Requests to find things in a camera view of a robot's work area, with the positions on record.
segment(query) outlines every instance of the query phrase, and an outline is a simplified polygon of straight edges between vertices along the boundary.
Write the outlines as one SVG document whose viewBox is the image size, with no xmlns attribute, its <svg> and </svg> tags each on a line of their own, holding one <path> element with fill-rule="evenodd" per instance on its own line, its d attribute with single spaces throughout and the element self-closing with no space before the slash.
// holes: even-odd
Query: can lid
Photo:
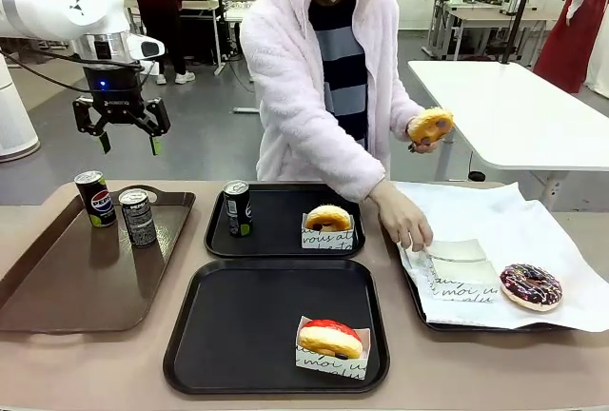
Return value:
<svg viewBox="0 0 609 411">
<path fill-rule="evenodd" d="M 121 205 L 135 205 L 140 204 L 144 200 L 147 200 L 148 194 L 143 189 L 129 189 L 125 192 L 122 192 L 121 195 L 118 196 L 118 201 Z"/>
<path fill-rule="evenodd" d="M 99 170 L 89 170 L 81 173 L 74 178 L 74 183 L 77 185 L 87 185 L 89 183 L 95 183 L 104 177 L 104 173 Z"/>
<path fill-rule="evenodd" d="M 249 189 L 249 184 L 245 181 L 231 181 L 225 186 L 225 193 L 228 195 L 241 195 Z"/>
</svg>

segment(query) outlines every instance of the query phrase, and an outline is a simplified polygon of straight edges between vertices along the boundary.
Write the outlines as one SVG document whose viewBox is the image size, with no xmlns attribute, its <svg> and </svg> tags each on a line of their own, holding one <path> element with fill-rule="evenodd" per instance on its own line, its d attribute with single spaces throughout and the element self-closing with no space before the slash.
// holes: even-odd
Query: pepsi logo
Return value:
<svg viewBox="0 0 609 411">
<path fill-rule="evenodd" d="M 112 199 L 107 189 L 101 190 L 91 197 L 91 206 L 94 210 L 105 213 L 112 209 Z"/>
</svg>

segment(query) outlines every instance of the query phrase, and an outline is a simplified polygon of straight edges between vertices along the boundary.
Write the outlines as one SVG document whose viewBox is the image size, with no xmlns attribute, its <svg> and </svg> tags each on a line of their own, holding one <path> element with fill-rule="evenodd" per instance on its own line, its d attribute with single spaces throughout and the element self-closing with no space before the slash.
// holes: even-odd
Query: white sneaker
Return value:
<svg viewBox="0 0 609 411">
<path fill-rule="evenodd" d="M 194 73 L 191 71 L 187 71 L 184 75 L 177 74 L 175 75 L 175 84 L 176 85 L 185 85 L 189 81 L 194 81 Z"/>
</svg>

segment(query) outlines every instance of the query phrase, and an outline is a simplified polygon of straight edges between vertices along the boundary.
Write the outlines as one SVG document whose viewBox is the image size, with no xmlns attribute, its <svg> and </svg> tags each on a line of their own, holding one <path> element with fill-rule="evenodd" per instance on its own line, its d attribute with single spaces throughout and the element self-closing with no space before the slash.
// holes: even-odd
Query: woman's right hand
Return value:
<svg viewBox="0 0 609 411">
<path fill-rule="evenodd" d="M 395 243 L 402 243 L 404 249 L 412 245 L 415 252 L 425 245 L 431 245 L 433 232 L 427 218 L 408 197 L 403 195 L 387 180 L 382 180 L 370 192 L 379 207 L 384 227 Z"/>
</svg>

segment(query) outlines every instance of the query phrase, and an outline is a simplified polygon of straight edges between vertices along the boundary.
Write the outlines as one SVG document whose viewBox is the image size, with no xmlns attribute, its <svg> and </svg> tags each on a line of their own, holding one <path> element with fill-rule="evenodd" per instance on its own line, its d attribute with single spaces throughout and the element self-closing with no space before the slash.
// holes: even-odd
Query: soda can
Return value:
<svg viewBox="0 0 609 411">
<path fill-rule="evenodd" d="M 224 189 L 228 230 L 235 237 L 245 237 L 251 232 L 251 203 L 249 184 L 245 181 L 231 181 Z"/>
<path fill-rule="evenodd" d="M 88 218 L 95 227 L 108 227 L 116 222 L 116 211 L 104 180 L 98 170 L 81 173 L 74 178 L 80 196 L 85 204 Z"/>
<path fill-rule="evenodd" d="M 118 197 L 131 244 L 137 247 L 156 241 L 156 227 L 148 194 L 143 189 L 129 189 Z"/>
</svg>

